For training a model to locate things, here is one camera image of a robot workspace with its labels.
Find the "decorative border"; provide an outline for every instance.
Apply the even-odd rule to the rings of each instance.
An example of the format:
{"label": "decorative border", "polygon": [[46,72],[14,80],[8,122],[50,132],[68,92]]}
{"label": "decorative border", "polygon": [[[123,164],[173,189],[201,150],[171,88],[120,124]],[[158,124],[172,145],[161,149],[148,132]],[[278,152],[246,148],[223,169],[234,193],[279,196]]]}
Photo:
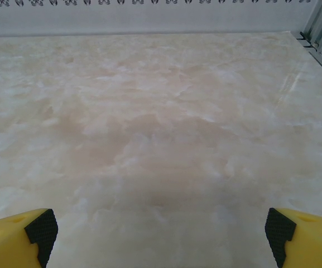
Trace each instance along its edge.
{"label": "decorative border", "polygon": [[[91,5],[92,0],[59,0],[60,2],[64,2],[66,6],[77,6],[78,4],[84,4],[86,6]],[[99,5],[109,5],[111,0],[97,0],[97,3]],[[125,0],[113,0],[116,1],[118,4],[124,4]],[[158,4],[158,0],[150,0],[152,4]],[[193,0],[184,0],[186,4],[190,4]],[[206,3],[210,4],[212,0],[199,0],[200,4]],[[224,3],[225,1],[232,1],[232,3],[244,3],[245,0],[214,0],[219,3]],[[247,0],[251,1],[252,3],[257,3],[259,0]],[[290,2],[296,2],[296,0],[279,0],[279,1],[284,1],[286,3]],[[23,7],[25,5],[25,2],[30,2],[30,4],[33,7],[42,7],[45,5],[47,0],[44,2],[44,0],[15,0],[14,1],[19,7]],[[266,3],[277,3],[278,0],[266,0]],[[298,0],[300,3],[309,3],[311,0]],[[52,6],[57,6],[58,5],[58,0],[49,0],[49,3]],[[132,0],[132,4],[144,4],[145,0]],[[166,4],[177,4],[178,0],[166,0]],[[0,7],[9,7],[11,4],[9,0],[0,0]]]}

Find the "marble tile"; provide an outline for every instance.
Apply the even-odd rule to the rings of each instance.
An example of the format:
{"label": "marble tile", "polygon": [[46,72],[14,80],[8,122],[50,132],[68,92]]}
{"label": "marble tile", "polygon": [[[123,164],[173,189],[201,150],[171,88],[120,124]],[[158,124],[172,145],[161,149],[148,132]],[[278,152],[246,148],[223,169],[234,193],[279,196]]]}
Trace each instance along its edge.
{"label": "marble tile", "polygon": [[269,207],[322,215],[322,68],[289,32],[0,38],[0,218],[50,268],[276,267]]}

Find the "wall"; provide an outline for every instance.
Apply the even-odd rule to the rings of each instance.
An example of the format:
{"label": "wall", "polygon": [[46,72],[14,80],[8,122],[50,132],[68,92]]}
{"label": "wall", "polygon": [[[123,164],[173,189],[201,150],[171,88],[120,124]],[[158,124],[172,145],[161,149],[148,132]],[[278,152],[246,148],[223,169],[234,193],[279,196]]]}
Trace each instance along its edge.
{"label": "wall", "polygon": [[0,36],[300,31],[317,0],[0,0]]}

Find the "black rubber pad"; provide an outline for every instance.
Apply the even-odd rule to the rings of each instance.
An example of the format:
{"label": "black rubber pad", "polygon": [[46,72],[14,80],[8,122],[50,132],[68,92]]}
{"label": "black rubber pad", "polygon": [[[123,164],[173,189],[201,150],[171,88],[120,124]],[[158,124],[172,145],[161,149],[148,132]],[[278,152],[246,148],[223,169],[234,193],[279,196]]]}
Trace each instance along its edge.
{"label": "black rubber pad", "polygon": [[285,243],[292,240],[295,229],[296,223],[274,208],[270,208],[267,215],[265,232],[278,268],[282,268],[285,263]]}
{"label": "black rubber pad", "polygon": [[45,268],[53,249],[56,235],[58,234],[58,225],[53,210],[46,210],[32,221],[25,230],[31,244],[38,244],[38,260],[41,267]]}

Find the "yellow plastic part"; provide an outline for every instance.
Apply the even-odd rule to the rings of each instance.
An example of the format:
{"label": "yellow plastic part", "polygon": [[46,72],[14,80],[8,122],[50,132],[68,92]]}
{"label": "yellow plastic part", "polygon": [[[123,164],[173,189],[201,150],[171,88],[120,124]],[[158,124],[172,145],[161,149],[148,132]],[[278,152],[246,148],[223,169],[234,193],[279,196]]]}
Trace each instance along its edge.
{"label": "yellow plastic part", "polygon": [[285,243],[282,268],[322,267],[322,217],[291,209],[276,209],[297,224],[291,241]]}
{"label": "yellow plastic part", "polygon": [[0,219],[0,268],[41,268],[38,245],[31,244],[25,227],[47,209],[37,209]]}

